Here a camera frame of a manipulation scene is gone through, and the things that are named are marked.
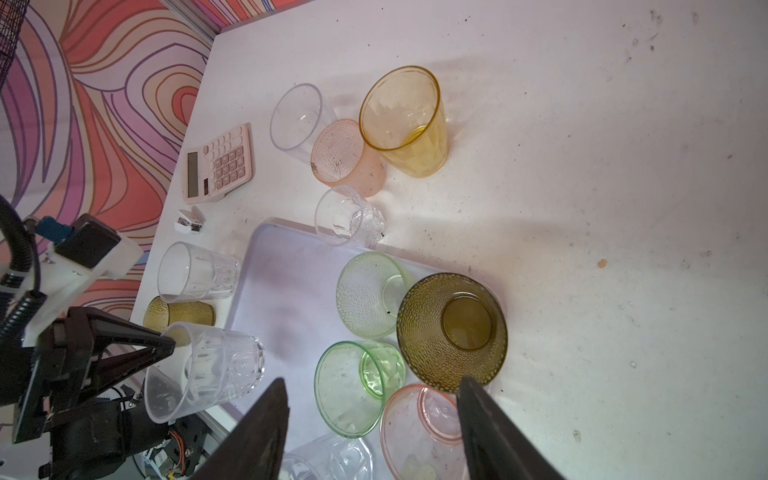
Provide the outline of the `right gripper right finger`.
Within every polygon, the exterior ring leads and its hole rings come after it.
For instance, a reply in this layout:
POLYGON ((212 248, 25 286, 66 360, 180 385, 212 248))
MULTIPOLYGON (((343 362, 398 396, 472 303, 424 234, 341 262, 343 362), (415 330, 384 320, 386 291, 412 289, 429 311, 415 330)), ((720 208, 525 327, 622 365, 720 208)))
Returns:
POLYGON ((563 479, 472 377, 460 383, 457 411, 471 479, 563 479))

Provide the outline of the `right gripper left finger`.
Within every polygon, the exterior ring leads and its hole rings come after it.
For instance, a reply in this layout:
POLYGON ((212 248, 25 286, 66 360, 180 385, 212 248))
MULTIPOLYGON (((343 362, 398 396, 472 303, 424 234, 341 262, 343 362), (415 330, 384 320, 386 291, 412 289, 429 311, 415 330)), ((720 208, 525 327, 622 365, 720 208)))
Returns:
POLYGON ((278 378, 191 479, 277 479, 289 414, 285 381, 278 378))

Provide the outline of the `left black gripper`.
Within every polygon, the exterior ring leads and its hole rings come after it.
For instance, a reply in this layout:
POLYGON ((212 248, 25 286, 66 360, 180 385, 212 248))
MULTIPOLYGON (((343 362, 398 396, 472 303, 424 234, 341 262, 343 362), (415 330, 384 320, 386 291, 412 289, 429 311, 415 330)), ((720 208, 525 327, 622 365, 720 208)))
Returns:
POLYGON ((72 307, 46 328, 33 347, 1 348, 1 405, 13 407, 14 444, 42 436, 52 413, 66 411, 116 387, 169 357, 169 337, 94 307, 72 307), (105 357, 113 345, 149 353, 105 357))

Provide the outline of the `pink transparent cup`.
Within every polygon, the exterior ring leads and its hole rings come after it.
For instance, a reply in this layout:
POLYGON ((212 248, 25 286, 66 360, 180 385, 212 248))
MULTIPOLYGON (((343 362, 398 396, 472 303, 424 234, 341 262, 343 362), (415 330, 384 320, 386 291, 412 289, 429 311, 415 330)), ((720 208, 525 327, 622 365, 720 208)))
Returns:
POLYGON ((380 442, 396 479, 469 477, 456 401, 426 385, 405 386, 388 400, 380 442))

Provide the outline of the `bright green cup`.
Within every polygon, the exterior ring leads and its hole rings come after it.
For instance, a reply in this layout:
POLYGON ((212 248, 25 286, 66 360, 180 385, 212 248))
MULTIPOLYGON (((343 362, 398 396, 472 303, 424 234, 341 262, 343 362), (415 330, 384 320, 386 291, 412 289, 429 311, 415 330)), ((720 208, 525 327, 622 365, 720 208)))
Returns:
POLYGON ((405 380, 405 362, 396 347, 370 340, 340 341, 326 349, 316 365, 315 402, 334 433, 362 438, 375 429, 405 380))

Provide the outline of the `dark olive textured cup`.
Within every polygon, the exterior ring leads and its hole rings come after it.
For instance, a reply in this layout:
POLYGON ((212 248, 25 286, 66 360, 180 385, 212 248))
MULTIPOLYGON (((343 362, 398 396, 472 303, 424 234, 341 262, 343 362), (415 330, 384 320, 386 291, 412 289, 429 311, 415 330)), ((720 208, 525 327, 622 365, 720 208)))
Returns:
POLYGON ((396 322, 401 354, 414 375, 448 394, 465 377, 480 385, 501 371, 508 348, 503 310, 478 281, 441 272, 417 281, 402 300, 396 322))

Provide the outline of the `pale green cup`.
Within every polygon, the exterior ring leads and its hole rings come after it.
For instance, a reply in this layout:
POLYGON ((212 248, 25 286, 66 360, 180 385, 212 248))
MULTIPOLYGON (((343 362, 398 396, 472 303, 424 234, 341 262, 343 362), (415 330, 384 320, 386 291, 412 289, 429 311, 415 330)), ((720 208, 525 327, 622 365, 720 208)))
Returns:
POLYGON ((386 254, 355 256, 343 268, 336 287, 342 323, 364 339, 390 335, 396 329, 401 302, 415 283, 416 277, 386 254))

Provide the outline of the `small clear cup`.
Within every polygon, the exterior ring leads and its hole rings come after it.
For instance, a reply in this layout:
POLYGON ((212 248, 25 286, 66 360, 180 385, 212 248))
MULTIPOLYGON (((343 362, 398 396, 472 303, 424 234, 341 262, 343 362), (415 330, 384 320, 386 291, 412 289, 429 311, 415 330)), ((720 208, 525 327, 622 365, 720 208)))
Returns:
POLYGON ((332 246, 372 248, 384 238, 383 213, 351 186, 329 189, 319 200, 314 215, 317 235, 332 246))

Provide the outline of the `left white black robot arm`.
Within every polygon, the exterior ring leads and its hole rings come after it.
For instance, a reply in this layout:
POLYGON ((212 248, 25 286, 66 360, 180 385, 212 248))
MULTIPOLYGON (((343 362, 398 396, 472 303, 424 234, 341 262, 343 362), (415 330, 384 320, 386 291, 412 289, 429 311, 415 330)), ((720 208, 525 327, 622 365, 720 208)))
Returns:
POLYGON ((45 479, 99 479, 161 443, 167 428, 145 408, 102 393, 168 358, 176 343, 91 307, 72 307, 30 347, 15 322, 1 327, 1 403, 14 408, 15 444, 50 438, 45 479))

